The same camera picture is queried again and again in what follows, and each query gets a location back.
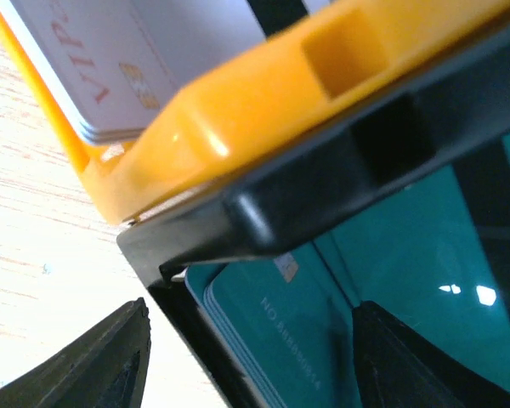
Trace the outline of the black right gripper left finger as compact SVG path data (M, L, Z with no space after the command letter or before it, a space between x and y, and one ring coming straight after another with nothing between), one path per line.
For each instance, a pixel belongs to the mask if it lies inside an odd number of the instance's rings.
M140 297L0 388L0 407L140 407L149 358L149 310Z

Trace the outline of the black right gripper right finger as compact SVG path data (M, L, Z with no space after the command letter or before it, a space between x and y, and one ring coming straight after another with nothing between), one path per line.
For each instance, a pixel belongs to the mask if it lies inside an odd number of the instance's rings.
M364 407L510 407L510 393L372 301L353 308L354 372Z

